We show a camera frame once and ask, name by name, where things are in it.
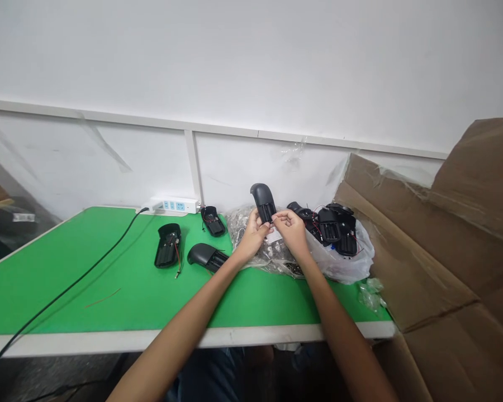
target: jeans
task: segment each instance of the jeans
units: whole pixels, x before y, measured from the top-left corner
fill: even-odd
[[[244,349],[195,349],[165,402],[244,400]]]

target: wire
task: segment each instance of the wire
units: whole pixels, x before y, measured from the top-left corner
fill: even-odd
[[[136,218],[138,217],[139,214],[141,214],[142,212],[145,212],[149,210],[148,208],[142,208],[140,210],[140,212],[136,213],[136,215],[134,215],[134,218],[132,218],[132,220],[130,221],[129,223],[129,226],[127,227],[127,230],[125,231],[125,233],[123,233],[121,235],[121,237],[119,238],[119,240],[95,263],[91,266],[91,268],[89,268],[85,273],[83,273],[78,279],[76,279],[75,282],[73,282],[72,284],[70,284],[64,291],[62,291],[58,296],[56,296],[49,304],[47,304],[46,306],[44,306],[41,310],[39,310],[39,312],[37,314],[35,314],[32,318],[30,318],[26,324],[24,324],[21,329],[19,329],[17,331],[17,333],[15,335],[13,335],[11,337],[11,339],[6,343],[6,345],[2,348],[2,350],[0,350],[0,358],[4,355],[4,353],[6,353],[6,351],[10,348],[11,344],[19,337],[19,335],[22,333],[22,331],[24,331],[32,322],[34,322],[34,320],[39,317],[44,311],[47,310],[47,308],[49,308],[50,306],[52,306],[59,298],[61,298],[65,293],[67,293],[74,285],[76,285],[77,283],[79,283],[82,279],[84,279],[91,271],[93,271],[93,269],[102,261],[104,260],[104,258],[110,254],[110,252],[112,252],[112,250],[114,248],[116,248],[116,246],[121,242],[121,240],[123,240],[123,238],[125,237],[125,235],[128,233],[130,227],[132,226],[132,224],[134,223],[134,221],[136,220]]]
[[[74,396],[80,391],[82,388],[76,388],[71,394],[67,397],[67,399],[64,402],[69,402]]]
[[[359,240],[356,238],[355,235],[351,234],[351,236],[354,237],[354,240],[356,240],[356,245],[359,248],[359,251],[356,254],[354,254],[354,257],[356,257],[356,255],[360,254],[363,251],[363,247],[359,244]]]
[[[313,226],[315,226],[317,228],[317,230],[319,231],[320,237],[322,237],[322,233],[320,232],[319,227],[315,223],[315,211],[317,209],[319,209],[320,207],[326,208],[324,205],[319,205],[318,207],[316,207],[315,210],[313,211],[313,215],[311,216],[311,221],[313,222]]]
[[[37,402],[37,401],[40,401],[41,399],[45,399],[45,398],[48,398],[50,396],[60,396],[60,395],[63,395],[67,391],[69,391],[71,389],[77,389],[77,390],[79,390],[80,388],[85,387],[86,385],[104,384],[105,382],[106,382],[106,380],[96,380],[96,381],[81,382],[80,384],[74,384],[74,385],[62,385],[62,386],[56,388],[52,392],[49,392],[49,393],[47,393],[45,395],[38,396],[38,397],[33,398],[33,399],[25,400],[23,402]]]
[[[106,299],[109,299],[110,297],[114,296],[117,292],[119,292],[121,290],[121,288],[117,289],[114,293],[112,293],[110,296],[106,296],[105,298],[102,298],[101,300],[98,300],[92,304],[88,304],[87,306],[84,306],[84,308],[88,308],[88,307],[91,307],[97,303],[100,303],[100,302],[103,302],[105,301]]]
[[[181,256],[179,255],[179,250],[177,249],[177,242],[173,243],[173,245],[175,246],[175,252],[177,253],[177,258],[179,259],[179,269],[177,270],[177,274],[175,276],[175,279],[177,279],[177,276],[179,276],[181,274]]]

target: white plastic bag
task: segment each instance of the white plastic bag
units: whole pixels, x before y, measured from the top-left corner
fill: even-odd
[[[342,256],[331,245],[324,247],[308,231],[306,239],[309,251],[324,276],[345,285],[351,285],[369,276],[369,270],[373,265],[374,247],[360,221],[356,221],[358,253],[354,257]]]

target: power strip socket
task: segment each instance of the power strip socket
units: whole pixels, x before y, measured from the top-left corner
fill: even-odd
[[[180,198],[172,196],[152,197],[142,207],[150,211],[163,210],[177,213],[197,213],[200,202],[193,198]]]

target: cardboard flap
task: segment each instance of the cardboard flap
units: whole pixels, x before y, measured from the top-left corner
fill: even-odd
[[[345,181],[341,186],[343,185],[354,188],[389,221],[473,290],[503,323],[503,308],[499,304],[503,302],[502,240],[429,202],[429,189],[411,183],[393,171],[357,155],[350,156]],[[341,199],[336,198],[336,201],[343,204]],[[371,232],[373,230],[372,227],[366,228]],[[373,273],[383,275],[377,263],[382,264],[387,259],[395,261],[391,258],[394,248],[382,245],[379,239],[375,241],[372,238],[372,241],[377,248]],[[409,275],[413,275],[409,269],[410,264],[406,259],[404,262],[400,266],[404,266]],[[406,295],[411,294],[410,290],[397,290],[406,292]],[[443,293],[434,294],[436,297],[443,297]]]
[[[347,183],[339,185],[335,201],[351,207],[369,233],[376,252],[372,274],[382,281],[382,297],[401,331],[477,300],[467,286]]]
[[[408,345],[401,334],[373,347],[400,402],[433,402]]]
[[[503,401],[503,328],[481,304],[405,339],[435,401]]]
[[[430,200],[503,239],[503,118],[468,127],[436,175]]]

